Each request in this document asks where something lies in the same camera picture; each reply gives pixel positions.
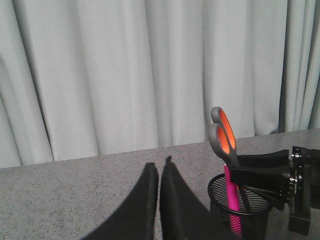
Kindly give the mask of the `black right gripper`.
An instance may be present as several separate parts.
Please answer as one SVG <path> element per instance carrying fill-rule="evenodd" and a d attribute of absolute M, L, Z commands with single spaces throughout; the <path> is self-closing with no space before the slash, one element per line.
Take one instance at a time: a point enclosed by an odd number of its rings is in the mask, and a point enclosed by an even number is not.
<path fill-rule="evenodd" d="M 320 151 L 292 147 L 265 154 L 238 155 L 241 167 L 230 171 L 231 181 L 264 197 L 278 210 L 289 202 L 288 230 L 308 235 L 311 208 L 320 208 Z"/>

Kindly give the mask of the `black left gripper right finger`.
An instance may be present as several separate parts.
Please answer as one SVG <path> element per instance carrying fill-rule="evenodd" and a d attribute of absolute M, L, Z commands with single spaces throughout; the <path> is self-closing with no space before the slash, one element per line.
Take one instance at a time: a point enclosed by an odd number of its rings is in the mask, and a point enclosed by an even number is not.
<path fill-rule="evenodd" d="M 239 239 L 194 195 L 171 156 L 161 175 L 159 210 L 164 240 Z"/>

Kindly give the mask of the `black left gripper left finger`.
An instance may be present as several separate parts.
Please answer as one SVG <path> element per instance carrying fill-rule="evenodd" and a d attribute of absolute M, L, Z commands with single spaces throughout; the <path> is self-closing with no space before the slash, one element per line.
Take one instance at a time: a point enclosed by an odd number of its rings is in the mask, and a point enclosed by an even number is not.
<path fill-rule="evenodd" d="M 159 174 L 154 163 L 143 171 L 122 204 L 85 240 L 152 240 L 158 201 Z"/>

